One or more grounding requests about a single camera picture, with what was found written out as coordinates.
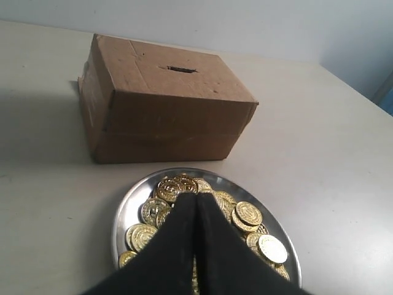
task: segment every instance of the white wall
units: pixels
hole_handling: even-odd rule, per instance
[[[393,70],[392,12],[392,0],[0,0],[3,20],[318,61],[367,97]]]

